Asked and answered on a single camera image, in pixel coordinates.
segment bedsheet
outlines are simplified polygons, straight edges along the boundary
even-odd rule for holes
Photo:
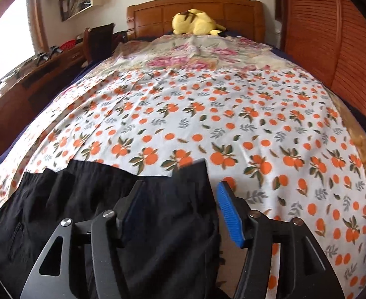
[[[63,91],[0,165],[0,207],[25,171],[72,158],[142,175],[205,158],[252,209],[301,217],[346,296],[366,283],[366,174],[323,86],[245,38],[164,36],[129,42]],[[220,219],[219,284],[232,296],[245,251]],[[278,245],[269,292],[276,291]]]

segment wooden chair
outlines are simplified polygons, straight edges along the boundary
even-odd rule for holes
[[[83,53],[88,63],[99,62],[113,53],[114,23],[96,28],[86,28],[83,35]]]

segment blue rubber pad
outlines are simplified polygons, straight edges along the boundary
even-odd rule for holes
[[[242,248],[245,241],[242,220],[233,204],[230,194],[222,182],[218,184],[216,195],[224,221],[230,233],[230,238],[238,247]]]

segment yellow plush toy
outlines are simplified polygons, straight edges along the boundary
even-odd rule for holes
[[[178,13],[172,19],[174,34],[194,34],[194,35],[214,35],[226,30],[225,27],[218,25],[204,11],[191,9],[186,12]]]

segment red object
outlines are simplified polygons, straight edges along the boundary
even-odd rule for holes
[[[59,48],[62,51],[68,51],[69,49],[72,49],[73,47],[75,47],[76,43],[77,43],[77,41],[75,39],[72,41],[67,41],[66,43],[61,45]]]

